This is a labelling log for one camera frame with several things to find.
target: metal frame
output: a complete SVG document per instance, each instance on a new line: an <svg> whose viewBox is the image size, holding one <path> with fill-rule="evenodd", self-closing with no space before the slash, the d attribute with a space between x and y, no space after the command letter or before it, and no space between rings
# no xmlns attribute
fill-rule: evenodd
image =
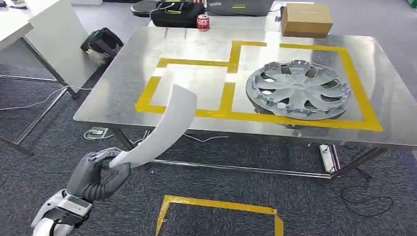
<svg viewBox="0 0 417 236"><path fill-rule="evenodd" d="M122 132L119 128L109 128L118 139L118 141L123 144L127 151L132 150L135 146L134 144L126 137L126 135ZM264 174L274 174L274 175L284 175L284 176L298 176L298 177L311 177L311 178L319 178L319 179L332 179L339 177L340 175L345 175L348 172L354 170L355 168L359 167L360 165L364 164L365 162L378 157L380 154L387 151L386 148L376 147L371 149L370 151L366 152L362 156L358 157L357 159L351 161L346 166L340 167L339 159L336 154L336 149L334 145L330 146L332 152L332 158L334 159L335 165L335 172L331 174L323 174L323 173L309 173L309 172L296 172L296 171L282 171L282 170L271 170L271 169L262 169L262 168L251 168L251 167L242 167L242 166L226 166L226 165L213 165L213 164L200 164L200 163L193 163L193 162L183 162L183 161L169 161L169 160L160 160L155 159L150 161L150 163L157 163L157 164L168 164L168 165L176 165L176 166L186 166L186 167L204 167L204 168L212 168L212 169L221 169L221 170L233 170L233 171L244 171L244 172L252 172L252 173L264 173Z"/></svg>
<svg viewBox="0 0 417 236"><path fill-rule="evenodd" d="M10 79L10 80L22 80L22 81L32 81L32 82L44 82L44 83L59 83L63 87L68 86L64 79L59 75L59 73L46 61L46 59L36 50L36 48L25 38L21 38L24 44L29 48L29 50L35 55L36 59L53 75L56 80L36 78L36 77L25 77L25 76L13 76L13 75L0 75L0 78ZM72 88L64 88L58 96L36 117L36 119L24 130L24 132L15 140L11 141L2 136L0 136L0 143L3 143L11 148L16 149L20 153L26 155L33 155L33 152L29 149L23 147L21 143L25 138L31 133L31 131L38 125L38 123L46 116L46 114L55 106L55 104L61 99L65 93L69 93L71 97L77 97L77 93Z"/></svg>

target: yellow tape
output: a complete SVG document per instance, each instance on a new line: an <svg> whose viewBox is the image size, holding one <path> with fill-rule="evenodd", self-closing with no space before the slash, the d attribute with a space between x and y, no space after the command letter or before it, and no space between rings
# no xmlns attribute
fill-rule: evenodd
<svg viewBox="0 0 417 236"><path fill-rule="evenodd" d="M229 113L232 111L233 97L235 95L235 83L225 82L220 100L219 111Z"/></svg>
<svg viewBox="0 0 417 236"><path fill-rule="evenodd" d="M169 204L171 202L172 196L165 195L164 200L162 202L161 210L159 211L158 219L156 220L156 231L155 236L158 236L159 231L161 230L162 223L164 222L165 216L167 215L167 211L169 208Z"/></svg>
<svg viewBox="0 0 417 236"><path fill-rule="evenodd" d="M255 205L247 205L247 204L240 204L240 203L230 203L230 202L221 202L221 201L206 200L206 199L196 199L196 198L186 198L186 197L165 195L164 200L162 202L161 210L159 211L158 219L156 221L155 236L158 236L161 230L162 223L165 219L169 205L171 203L202 206L202 207L215 207L215 208L223 208L223 209L231 209L231 210L243 210L243 211L249 211L249 212L254 212L254 213L273 215L275 236L284 235L284 223L277 215L276 209L272 209L266 206L255 206Z"/></svg>
<svg viewBox="0 0 417 236"><path fill-rule="evenodd" d="M181 64L181 65L205 65L205 66L221 66L227 67L229 65L226 61L211 61L211 60L185 60L185 59L170 59L161 58L159 59L156 67L165 68L168 64Z"/></svg>
<svg viewBox="0 0 417 236"><path fill-rule="evenodd" d="M379 124L378 118L375 115L374 109L366 96L366 92L363 89L360 78L355 71L355 67L348 51L343 49L339 51L339 54L345 68L346 75L349 79L350 86L362 113L364 122L366 122L368 126L371 126L373 131L383 131L382 126Z"/></svg>
<svg viewBox="0 0 417 236"><path fill-rule="evenodd" d="M267 44L264 42L250 42L250 41L233 41L232 48L230 50L229 66L227 67L227 73L237 73L240 61L240 52L242 46L260 46L265 47Z"/></svg>
<svg viewBox="0 0 417 236"><path fill-rule="evenodd" d="M148 83L146 84L141 96L139 97L138 102L135 104L136 110L147 110L147 107L152 100L153 94L156 91L156 87L158 87L159 81L161 81L161 77L152 76Z"/></svg>
<svg viewBox="0 0 417 236"><path fill-rule="evenodd" d="M274 216L274 232L275 236L284 235L284 222L279 218L278 215Z"/></svg>
<svg viewBox="0 0 417 236"><path fill-rule="evenodd" d="M204 61L204 60L184 60L184 59L166 59L161 58L157 67L166 67L169 63L174 64L189 64L189 65L206 65L206 66L223 66L227 67L228 73L237 73L238 63L240 59L241 47L245 46L266 46L263 42L248 42L248 41L233 41L230 51L229 61ZM321 51L336 51L339 53L343 66L346 71L346 75L351 84L352 91L358 101L360 111L362 113L362 120L340 120L340 119L325 119L325 120L300 120L292 119L278 115L267 114L255 114L255 113L243 113L232 112L232 104L235 92L235 83L225 82L220 101L220 107L218 111L198 109L195 116L207 117L207 118L222 118L222 119L235 119L235 120L247 120L257 122L271 122L280 124L292 124L292 125L305 125L316 127L329 127L329 128L344 128L344 129L356 129L356 130L370 130L370 131L383 131L381 125L378 122L371 103L369 102L365 90L362 87L359 76L355 71L355 67L350 59L349 53L345 48L336 46L323 46L323 45L302 45L302 44L280 44L283 48L296 48L296 49L309 49L309 50L321 50ZM153 94L160 81L160 77L151 77L143 94L139 97L135 107L138 112L152 112L152 113L164 113L164 106L150 105Z"/></svg>
<svg viewBox="0 0 417 236"><path fill-rule="evenodd" d="M309 50L317 50L317 51L341 51L345 48L336 47L336 46L324 46L324 45L305 45L305 44L288 44L288 43L280 43L280 48L294 48L294 49L309 49Z"/></svg>

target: white curved plastic sheet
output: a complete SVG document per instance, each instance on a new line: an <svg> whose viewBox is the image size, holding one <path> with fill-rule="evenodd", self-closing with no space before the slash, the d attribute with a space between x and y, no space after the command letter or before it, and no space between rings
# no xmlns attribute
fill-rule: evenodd
<svg viewBox="0 0 417 236"><path fill-rule="evenodd" d="M197 109L197 96L173 85L170 100L161 121L152 133L131 151L122 151L110 163L110 168L130 162L131 168L144 165L172 146L189 128Z"/></svg>

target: white cable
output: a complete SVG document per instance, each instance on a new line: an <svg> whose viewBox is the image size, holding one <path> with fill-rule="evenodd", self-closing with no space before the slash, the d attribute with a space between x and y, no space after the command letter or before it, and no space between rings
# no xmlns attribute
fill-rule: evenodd
<svg viewBox="0 0 417 236"><path fill-rule="evenodd" d="M151 16L151 14L152 14L154 11L156 11L156 10L164 10L164 9L170 8L171 6L174 6L174 5L175 5L175 3L171 3L171 5L166 6L166 7L164 7L164 8L156 8L156 9L154 9L154 10L150 11L150 12L149 12L149 21L152 21L152 16Z"/></svg>
<svg viewBox="0 0 417 236"><path fill-rule="evenodd" d="M137 143L141 142L142 140L143 139L136 140L136 141L132 142L132 144L137 144Z"/></svg>
<svg viewBox="0 0 417 236"><path fill-rule="evenodd" d="M76 87L76 88L79 88L79 89L81 89L81 90L92 90L92 88L80 88L80 87L77 87L77 86L73 86L73 85L70 85L70 86L65 86L65 87L62 87L62 88L60 88L60 89L58 89L58 90L55 90L55 91L53 91L45 100L43 100L43 101L41 101L41 102L37 102L37 103L33 103L32 105L28 105L28 106L24 106L24 107L9 107L9 108L1 108L0 109L0 111L6 111L6 110L14 110L14 109L24 109L24 108L29 108L29 107L33 107L33 106L36 106L36 105L39 105L39 104L42 104L42 103L44 103L44 102L46 102L46 101L48 101L48 99L49 98L51 98L51 96L52 95L54 95L56 92L59 92L59 91L61 91L61 90L63 90L63 89L66 89L66 88L69 88L69 87Z"/></svg>
<svg viewBox="0 0 417 236"><path fill-rule="evenodd" d="M202 143L205 143L205 142L207 142L209 140L212 140L212 139L226 139L226 138L229 138L229 136L217 136L217 137L208 138L206 140L201 140L201 139L197 139L197 138L194 138L193 136L189 136L189 135L186 135L186 134L183 134L183 135L188 137L188 138L191 138L191 139L197 140L199 142L202 142Z"/></svg>
<svg viewBox="0 0 417 236"><path fill-rule="evenodd" d="M91 137L87 137L87 134L88 134L88 133L90 133L90 132L92 132L92 131L94 131L94 130L92 130L92 129L87 130L87 131L84 133L84 138L85 138L85 139L87 139L87 140L96 140L96 139L107 139L107 138L110 138L110 137L113 137L113 136L114 136L114 134L112 134L112 135L109 135L109 136L106 136L106 137L101 137L101 138L91 138Z"/></svg>

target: red soda can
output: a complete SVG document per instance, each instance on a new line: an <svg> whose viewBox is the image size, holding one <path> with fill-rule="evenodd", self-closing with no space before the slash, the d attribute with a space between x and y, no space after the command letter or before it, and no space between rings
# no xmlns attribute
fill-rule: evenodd
<svg viewBox="0 0 417 236"><path fill-rule="evenodd" d="M197 28L200 31L207 31L210 29L210 20L208 15L201 14L197 16Z"/></svg>

